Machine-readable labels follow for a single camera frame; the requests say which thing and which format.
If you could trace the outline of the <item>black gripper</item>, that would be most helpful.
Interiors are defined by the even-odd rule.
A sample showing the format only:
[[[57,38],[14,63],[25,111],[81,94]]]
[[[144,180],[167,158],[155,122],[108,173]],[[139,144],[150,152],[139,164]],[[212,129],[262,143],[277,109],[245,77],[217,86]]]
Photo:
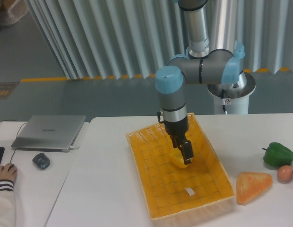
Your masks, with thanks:
[[[193,149],[191,142],[185,136],[185,133],[189,129],[188,118],[185,117],[177,122],[164,120],[164,125],[166,132],[172,140],[173,147],[180,148],[184,164],[190,164],[193,158]]]

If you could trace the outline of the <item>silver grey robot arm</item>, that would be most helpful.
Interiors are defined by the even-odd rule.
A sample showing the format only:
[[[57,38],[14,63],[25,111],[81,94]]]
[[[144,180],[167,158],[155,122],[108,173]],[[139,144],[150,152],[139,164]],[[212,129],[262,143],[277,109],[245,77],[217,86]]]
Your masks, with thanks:
[[[155,73],[160,108],[159,123],[182,155],[184,165],[194,157],[184,89],[188,83],[228,85],[239,81],[240,58],[235,55],[236,0],[216,0],[211,33],[208,32],[206,0],[180,0],[189,46],[187,54],[177,54]]]

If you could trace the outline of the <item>striped white sleeve forearm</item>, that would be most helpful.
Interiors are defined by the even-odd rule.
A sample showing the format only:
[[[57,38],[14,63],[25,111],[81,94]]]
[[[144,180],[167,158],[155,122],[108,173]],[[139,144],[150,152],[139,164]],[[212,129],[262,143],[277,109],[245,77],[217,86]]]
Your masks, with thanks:
[[[11,180],[0,180],[0,227],[14,227],[16,205],[14,183]]]

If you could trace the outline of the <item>person's hand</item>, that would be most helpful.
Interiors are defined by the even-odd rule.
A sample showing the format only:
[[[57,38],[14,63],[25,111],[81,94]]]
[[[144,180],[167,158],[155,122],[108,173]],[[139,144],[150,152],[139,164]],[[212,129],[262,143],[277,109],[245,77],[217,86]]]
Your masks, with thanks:
[[[0,181],[10,181],[12,183],[15,182],[15,179],[17,177],[17,169],[11,169],[8,170],[9,166],[12,163],[7,163],[4,166],[0,166]]]

